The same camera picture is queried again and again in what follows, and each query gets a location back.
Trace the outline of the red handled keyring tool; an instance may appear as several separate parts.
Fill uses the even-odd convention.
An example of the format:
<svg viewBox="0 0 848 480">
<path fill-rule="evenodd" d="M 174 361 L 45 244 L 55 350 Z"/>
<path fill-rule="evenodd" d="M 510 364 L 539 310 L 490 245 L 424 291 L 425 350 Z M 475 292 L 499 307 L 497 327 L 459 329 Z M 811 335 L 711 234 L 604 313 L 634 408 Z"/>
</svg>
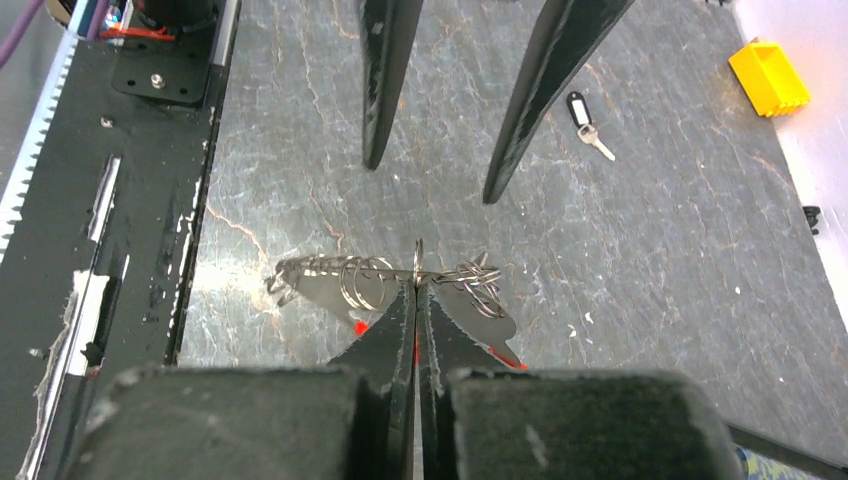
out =
<svg viewBox="0 0 848 480">
<path fill-rule="evenodd" d="M 358 336 L 369 323 L 354 319 L 353 313 L 383 314 L 404 287 L 426 285 L 461 330 L 504 365 L 524 369 L 507 345 L 517 326 L 501 299 L 502 272 L 488 263 L 488 253 L 436 272 L 424 270 L 422 259 L 422 240 L 416 241 L 410 270 L 378 256 L 306 255 L 278 261 L 264 283 L 280 307 L 303 297 L 348 322 Z"/>
</svg>

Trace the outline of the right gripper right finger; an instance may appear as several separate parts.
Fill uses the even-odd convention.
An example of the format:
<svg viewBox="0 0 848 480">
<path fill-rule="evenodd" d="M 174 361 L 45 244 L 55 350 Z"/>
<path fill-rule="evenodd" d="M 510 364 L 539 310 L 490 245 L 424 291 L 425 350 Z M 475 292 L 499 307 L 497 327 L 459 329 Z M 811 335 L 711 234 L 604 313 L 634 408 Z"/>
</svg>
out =
<svg viewBox="0 0 848 480">
<path fill-rule="evenodd" d="M 506 368 L 419 296 L 425 473 L 436 479 L 739 479 L 706 394 L 661 370 Z"/>
</svg>

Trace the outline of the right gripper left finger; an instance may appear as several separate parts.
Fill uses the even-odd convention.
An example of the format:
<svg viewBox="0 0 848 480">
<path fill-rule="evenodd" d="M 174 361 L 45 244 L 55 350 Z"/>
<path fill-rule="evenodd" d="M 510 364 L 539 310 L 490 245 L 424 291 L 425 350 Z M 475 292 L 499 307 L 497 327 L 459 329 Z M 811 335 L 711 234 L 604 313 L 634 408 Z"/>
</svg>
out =
<svg viewBox="0 0 848 480">
<path fill-rule="evenodd" d="M 329 363 L 148 368 L 92 410 L 68 479 L 402 479 L 415 291 Z"/>
</svg>

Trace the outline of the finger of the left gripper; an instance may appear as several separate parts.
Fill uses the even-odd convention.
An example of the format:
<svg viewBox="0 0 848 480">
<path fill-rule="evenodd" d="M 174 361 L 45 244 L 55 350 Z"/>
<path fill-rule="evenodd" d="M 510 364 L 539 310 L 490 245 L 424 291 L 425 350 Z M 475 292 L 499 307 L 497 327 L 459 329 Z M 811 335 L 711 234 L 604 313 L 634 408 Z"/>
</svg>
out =
<svg viewBox="0 0 848 480">
<path fill-rule="evenodd" d="M 363 0 L 359 6 L 363 52 L 363 165 L 376 170 L 398 109 L 422 0 Z"/>
<path fill-rule="evenodd" d="M 633 0 L 548 0 L 522 60 L 491 156 L 482 199 L 499 201 L 550 107 Z"/>
</svg>

